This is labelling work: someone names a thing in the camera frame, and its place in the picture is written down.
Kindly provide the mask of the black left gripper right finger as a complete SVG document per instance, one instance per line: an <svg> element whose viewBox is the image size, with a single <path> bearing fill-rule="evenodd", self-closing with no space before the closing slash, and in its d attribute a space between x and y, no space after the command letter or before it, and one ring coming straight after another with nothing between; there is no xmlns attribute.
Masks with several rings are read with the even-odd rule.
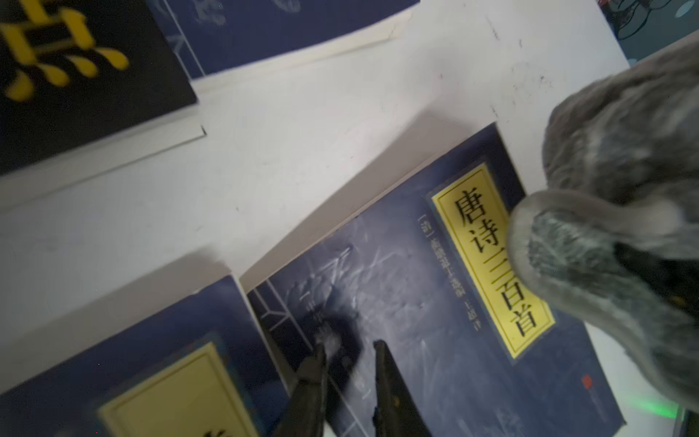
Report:
<svg viewBox="0 0 699 437"><path fill-rule="evenodd" d="M372 417L380 437L431 436L384 340L373 344L377 406Z"/></svg>

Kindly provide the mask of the grey striped cloth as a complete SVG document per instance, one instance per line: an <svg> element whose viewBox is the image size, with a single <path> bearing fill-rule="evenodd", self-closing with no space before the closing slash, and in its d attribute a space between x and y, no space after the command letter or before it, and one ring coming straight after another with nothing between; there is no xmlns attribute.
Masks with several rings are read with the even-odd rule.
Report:
<svg viewBox="0 0 699 437"><path fill-rule="evenodd" d="M614 338L644 378L698 408L698 322L615 258L615 243L698 260L698 37L591 83L553 109L547 186L511 214L519 280Z"/></svg>

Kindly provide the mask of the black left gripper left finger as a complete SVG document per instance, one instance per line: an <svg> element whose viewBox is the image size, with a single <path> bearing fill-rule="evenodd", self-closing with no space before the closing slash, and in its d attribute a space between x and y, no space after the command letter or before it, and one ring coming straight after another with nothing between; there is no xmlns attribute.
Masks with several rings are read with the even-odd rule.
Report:
<svg viewBox="0 0 699 437"><path fill-rule="evenodd" d="M297 384L272 436L321 437L328 391L327 354L322 343L303 360L296 376Z"/></svg>

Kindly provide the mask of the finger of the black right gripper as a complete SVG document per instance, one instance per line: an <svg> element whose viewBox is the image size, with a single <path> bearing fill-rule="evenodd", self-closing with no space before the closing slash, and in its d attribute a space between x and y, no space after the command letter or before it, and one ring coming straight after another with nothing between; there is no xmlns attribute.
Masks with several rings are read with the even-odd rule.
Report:
<svg viewBox="0 0 699 437"><path fill-rule="evenodd" d="M613 254L670 306L698 322L698 260L669 260L615 243Z"/></svg>

